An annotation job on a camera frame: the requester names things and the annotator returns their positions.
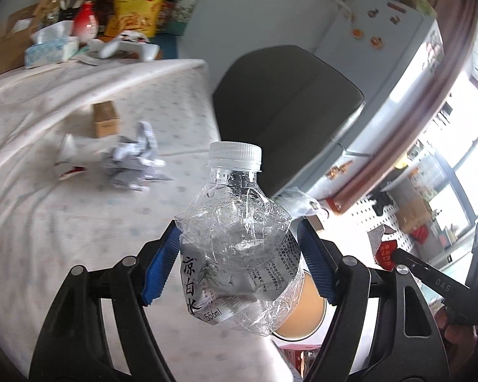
table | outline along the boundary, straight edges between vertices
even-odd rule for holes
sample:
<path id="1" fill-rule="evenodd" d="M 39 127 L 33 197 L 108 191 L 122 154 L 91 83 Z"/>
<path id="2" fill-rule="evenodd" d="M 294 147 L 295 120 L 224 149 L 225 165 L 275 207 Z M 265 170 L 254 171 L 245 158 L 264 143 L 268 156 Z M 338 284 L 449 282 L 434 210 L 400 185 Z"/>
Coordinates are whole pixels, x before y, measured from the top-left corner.
<path id="1" fill-rule="evenodd" d="M 69 269 L 112 267 L 157 239 L 207 181 L 208 147 L 219 139 L 202 61 L 71 63 L 28 74 L 0 79 L 0 345 L 25 375 Z M 109 99 L 121 134 L 134 137 L 138 120 L 152 123 L 174 181 L 153 183 L 148 192 L 109 186 L 98 161 L 117 138 L 92 138 L 90 107 Z M 88 171 L 59 182 L 52 166 L 65 133 L 74 135 Z M 162 297 L 146 308 L 178 382 L 291 381 L 269 338 L 187 313 L 179 268 L 178 260 Z M 103 314 L 113 364 L 127 372 L 111 301 L 103 301 Z"/>

screw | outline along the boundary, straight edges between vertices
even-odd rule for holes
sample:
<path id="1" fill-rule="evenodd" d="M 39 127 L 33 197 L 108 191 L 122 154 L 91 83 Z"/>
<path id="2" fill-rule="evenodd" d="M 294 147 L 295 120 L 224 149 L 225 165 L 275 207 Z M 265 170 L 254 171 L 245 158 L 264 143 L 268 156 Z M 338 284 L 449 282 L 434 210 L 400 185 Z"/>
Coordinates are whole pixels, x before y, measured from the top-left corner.
<path id="1" fill-rule="evenodd" d="M 134 256 L 127 256 L 126 258 L 122 260 L 122 265 L 126 267 L 131 267 L 131 266 L 134 266 L 135 264 L 136 264 L 136 257 Z"/>
<path id="2" fill-rule="evenodd" d="M 83 273 L 83 266 L 74 266 L 71 269 L 71 274 L 72 275 L 80 275 Z"/>
<path id="3" fill-rule="evenodd" d="M 399 264 L 398 266 L 396 266 L 396 271 L 400 273 L 401 275 L 406 275 L 409 273 L 409 269 L 407 268 L 407 266 L 404 266 L 403 264 Z"/>
<path id="4" fill-rule="evenodd" d="M 342 261 L 346 266 L 355 266 L 356 264 L 358 264 L 356 258 L 352 256 L 345 256 Z"/>

black chair backrest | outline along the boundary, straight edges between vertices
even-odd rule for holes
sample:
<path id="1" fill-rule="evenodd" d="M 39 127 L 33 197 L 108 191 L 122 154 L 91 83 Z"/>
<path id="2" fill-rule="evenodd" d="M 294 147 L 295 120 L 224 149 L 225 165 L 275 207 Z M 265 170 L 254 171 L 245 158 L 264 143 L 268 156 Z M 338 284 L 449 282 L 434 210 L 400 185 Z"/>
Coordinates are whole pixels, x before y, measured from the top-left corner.
<path id="1" fill-rule="evenodd" d="M 338 141 L 340 129 L 357 117 L 364 97 L 313 54 L 297 46 L 277 46 L 238 59 L 213 101 L 222 140 L 262 148 L 258 183 L 267 196 L 275 196 Z"/>

white pegboard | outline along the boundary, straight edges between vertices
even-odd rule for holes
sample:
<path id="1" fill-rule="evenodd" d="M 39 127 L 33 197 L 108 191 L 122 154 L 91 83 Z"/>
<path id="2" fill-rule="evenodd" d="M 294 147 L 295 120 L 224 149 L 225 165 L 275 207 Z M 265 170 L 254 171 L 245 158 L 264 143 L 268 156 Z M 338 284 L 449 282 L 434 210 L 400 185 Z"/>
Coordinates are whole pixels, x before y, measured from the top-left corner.
<path id="1" fill-rule="evenodd" d="M 388 205 L 384 207 L 382 216 L 379 217 L 372 208 L 372 205 L 375 204 L 375 201 L 370 201 L 367 198 L 363 198 L 356 202 L 347 213 L 351 215 L 352 219 L 365 231 L 371 231 L 375 227 L 378 227 L 381 224 L 386 224 L 393 228 L 396 232 L 386 236 L 386 239 L 396 240 L 398 246 L 405 251 L 415 252 L 417 249 L 414 246 L 413 239 L 409 234 L 399 231 L 399 225 L 396 221 L 396 212 L 398 207 L 395 205 Z"/>

window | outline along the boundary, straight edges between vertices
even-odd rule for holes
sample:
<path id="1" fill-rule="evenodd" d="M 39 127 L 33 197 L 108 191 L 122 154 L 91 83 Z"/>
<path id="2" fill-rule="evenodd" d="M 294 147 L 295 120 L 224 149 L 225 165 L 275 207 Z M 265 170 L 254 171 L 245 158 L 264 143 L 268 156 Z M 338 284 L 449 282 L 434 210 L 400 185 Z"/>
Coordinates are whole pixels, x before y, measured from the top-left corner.
<path id="1" fill-rule="evenodd" d="M 462 236 L 478 218 L 478 88 L 462 73 L 446 101 L 447 113 L 438 115 L 420 137 L 444 177 L 429 201 L 443 230 Z"/>

